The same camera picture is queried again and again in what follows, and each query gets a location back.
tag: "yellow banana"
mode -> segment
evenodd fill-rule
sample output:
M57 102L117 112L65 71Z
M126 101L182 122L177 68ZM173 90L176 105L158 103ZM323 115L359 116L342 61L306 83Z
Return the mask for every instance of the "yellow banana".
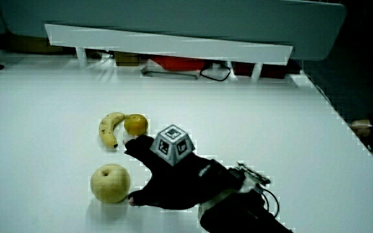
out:
M115 135L113 134L116 125L125 119L123 113L110 113L103 118L98 126L98 133L102 142L110 148L118 146Z

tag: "floor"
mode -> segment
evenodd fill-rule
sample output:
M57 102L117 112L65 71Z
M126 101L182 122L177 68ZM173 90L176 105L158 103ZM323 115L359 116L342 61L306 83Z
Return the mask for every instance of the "floor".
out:
M299 61L348 122L373 113L373 1L345 1L348 15L329 56Z

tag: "wire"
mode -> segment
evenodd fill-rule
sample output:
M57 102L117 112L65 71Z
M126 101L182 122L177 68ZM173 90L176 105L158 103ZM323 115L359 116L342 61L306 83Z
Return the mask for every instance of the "wire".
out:
M230 69L230 67L227 67L227 66L225 66L224 64L222 64L222 63L220 63L220 65L222 66L222 67L224 67L224 68L227 68L228 69L228 74L227 74L227 76L224 78L224 79L222 79L222 80L218 80L218 79L216 79L216 78L211 78L211 77L208 77L208 76L206 76L206 75L204 75L204 74L202 74L202 72L203 71L205 71L205 70L207 70L208 68L209 68L209 66L208 67L205 67L205 68L203 68L200 72L199 72L199 75L200 76L203 76L203 77L206 77L206 78L208 78L208 79L211 79L211 80L214 80L214 81L219 81L219 82L222 82L222 81L224 81L224 80L226 80L229 76L230 76L230 73L231 73L231 69Z
M266 195L264 195L263 193L262 193L262 196L264 197L264 200L266 200L266 204L267 204L267 211L270 211L269 200L267 200L267 197L266 197Z
M276 204L277 204L277 212L276 212L276 214L274 214L274 217L277 217L278 213L280 212L280 204L278 203L278 200L277 200L276 196L272 192L270 192L269 190L266 190L265 188L261 187L260 184L257 184L257 187L261 188L263 191L268 192L269 194L271 194L275 198L275 201L276 201Z

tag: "white tabletop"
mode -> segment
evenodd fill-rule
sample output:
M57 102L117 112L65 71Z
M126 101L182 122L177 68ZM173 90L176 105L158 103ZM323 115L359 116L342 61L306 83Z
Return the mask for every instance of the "white tabletop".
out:
M0 71L0 232L203 231L198 206L95 199L90 177L104 164L128 169L131 192L150 178L123 154L122 126L117 150L100 141L98 124L114 111L144 114L149 135L175 124L197 155L270 177L278 221L294 232L373 232L373 156L306 77L191 81L145 78L113 60L85 69L70 56L11 61Z

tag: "black robotic glove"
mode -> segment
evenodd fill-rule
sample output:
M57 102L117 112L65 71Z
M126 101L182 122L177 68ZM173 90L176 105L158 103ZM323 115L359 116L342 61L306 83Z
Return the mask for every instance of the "black robotic glove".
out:
M184 210L208 201L223 190L241 188L244 174L234 173L215 160L194 153L171 166L150 150L152 142L153 138L142 135L125 143L125 154L143 162L152 173L142 190L128 195L131 205Z

